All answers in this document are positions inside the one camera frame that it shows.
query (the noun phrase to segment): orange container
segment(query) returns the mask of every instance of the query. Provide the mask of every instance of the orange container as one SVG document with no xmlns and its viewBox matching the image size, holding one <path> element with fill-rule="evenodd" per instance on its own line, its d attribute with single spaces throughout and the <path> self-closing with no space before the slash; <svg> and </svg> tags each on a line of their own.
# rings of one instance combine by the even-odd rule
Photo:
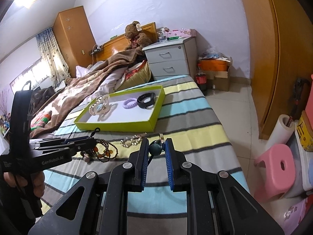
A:
<svg viewBox="0 0 313 235">
<path fill-rule="evenodd" d="M 216 60 L 216 59 L 207 59 L 199 60 L 200 68 L 204 71 L 227 71 L 228 62 Z"/>
</svg>

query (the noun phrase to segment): purple hair tie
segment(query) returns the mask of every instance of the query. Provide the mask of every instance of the purple hair tie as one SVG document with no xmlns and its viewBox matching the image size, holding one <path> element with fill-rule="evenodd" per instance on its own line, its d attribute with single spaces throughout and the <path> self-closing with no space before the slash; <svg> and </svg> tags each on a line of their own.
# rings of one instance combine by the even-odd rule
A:
<svg viewBox="0 0 313 235">
<path fill-rule="evenodd" d="M 132 109 L 132 108 L 136 107 L 137 105 L 138 105 L 137 99 L 136 98 L 130 98 L 130 99 L 127 99 L 126 101 L 124 101 L 123 108 L 124 109 Z"/>
</svg>

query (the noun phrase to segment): curtain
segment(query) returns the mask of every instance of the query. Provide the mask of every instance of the curtain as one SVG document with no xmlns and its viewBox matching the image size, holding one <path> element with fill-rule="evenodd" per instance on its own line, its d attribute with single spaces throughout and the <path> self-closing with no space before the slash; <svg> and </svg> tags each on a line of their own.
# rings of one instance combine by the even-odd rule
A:
<svg viewBox="0 0 313 235">
<path fill-rule="evenodd" d="M 62 56 L 52 27 L 36 35 L 38 49 L 42 59 L 49 65 L 53 87 L 69 78 L 68 65 Z"/>
</svg>

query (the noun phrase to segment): ceiling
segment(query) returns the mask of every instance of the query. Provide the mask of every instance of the ceiling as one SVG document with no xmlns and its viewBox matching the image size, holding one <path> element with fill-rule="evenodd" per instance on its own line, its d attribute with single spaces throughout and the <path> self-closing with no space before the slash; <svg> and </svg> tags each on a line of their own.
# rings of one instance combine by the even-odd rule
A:
<svg viewBox="0 0 313 235">
<path fill-rule="evenodd" d="M 0 22 L 0 62 L 23 42 L 53 25 L 58 12 L 76 0 L 36 0 L 27 9 L 11 4 Z"/>
</svg>

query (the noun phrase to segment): plastic bag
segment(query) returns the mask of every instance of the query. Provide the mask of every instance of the plastic bag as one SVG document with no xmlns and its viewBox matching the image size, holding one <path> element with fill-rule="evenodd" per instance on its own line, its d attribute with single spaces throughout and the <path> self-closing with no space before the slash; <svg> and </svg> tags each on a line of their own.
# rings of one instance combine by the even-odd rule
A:
<svg viewBox="0 0 313 235">
<path fill-rule="evenodd" d="M 217 51 L 215 47 L 208 48 L 200 57 L 199 60 L 201 59 L 216 59 L 219 57 L 223 57 L 223 55 Z"/>
</svg>

